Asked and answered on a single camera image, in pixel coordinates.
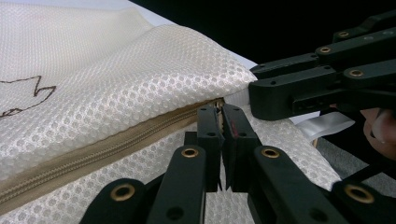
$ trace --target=metal rivet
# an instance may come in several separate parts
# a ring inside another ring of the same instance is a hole
[[[346,195],[360,203],[373,203],[374,196],[364,188],[355,185],[346,185],[344,188]]]
[[[116,202],[122,202],[134,196],[134,186],[123,184],[116,186],[110,193],[111,198]]]
[[[324,47],[324,48],[321,48],[320,49],[320,52],[322,52],[322,53],[328,53],[328,52],[330,52],[331,51],[331,49],[330,48],[327,48],[327,47]]]
[[[181,155],[187,158],[194,158],[198,156],[198,153],[199,153],[198,150],[194,148],[187,148],[181,151]]]
[[[361,77],[363,76],[363,72],[361,70],[350,70],[349,74],[353,77]]]
[[[262,155],[268,158],[278,158],[280,156],[279,152],[271,149],[271,148],[265,148],[262,150]]]
[[[339,36],[345,37],[345,36],[349,36],[349,33],[346,31],[340,32],[338,33]]]

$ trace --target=white surface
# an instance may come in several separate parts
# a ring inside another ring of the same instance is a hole
[[[148,9],[143,8],[127,0],[1,0],[0,2],[14,2],[14,3],[24,3],[24,4],[37,4],[44,6],[77,7],[77,8],[106,9],[106,10],[119,10],[127,7],[135,7],[141,13],[141,15],[154,26],[164,25],[164,24],[174,24],[174,22],[169,21],[168,19]],[[256,63],[245,57],[242,57],[232,51],[230,52],[247,69],[250,69],[253,66],[257,65]],[[298,124],[303,120],[318,117],[319,114],[320,112],[318,111],[309,114],[304,114],[301,116],[292,117],[290,119],[294,124]]]
[[[0,115],[13,112],[0,117],[0,180],[256,79],[213,40],[134,7],[0,13]]]
[[[121,0],[73,0],[73,1],[27,1],[14,0],[8,2],[35,3],[59,7],[85,7],[96,9],[122,9],[133,6],[129,1]],[[152,12],[137,7],[141,14],[153,25],[172,23],[158,17]],[[236,57],[246,68],[255,65],[253,62]],[[248,106],[243,107],[254,131],[263,144],[285,150],[290,158],[299,166],[306,176],[315,184],[329,189],[334,181],[339,180],[336,172],[327,163],[311,143],[304,138],[290,120],[264,121],[254,119]],[[131,177],[147,183],[162,174],[169,162],[172,150],[182,144],[185,131],[195,131],[196,127],[179,130],[170,136],[153,143],[133,155],[114,162],[103,169],[56,189],[39,199],[27,203],[3,216],[1,223],[78,223],[83,212],[99,190],[112,180]],[[205,223],[243,224],[253,223],[247,206],[246,194],[223,191],[207,194]]]

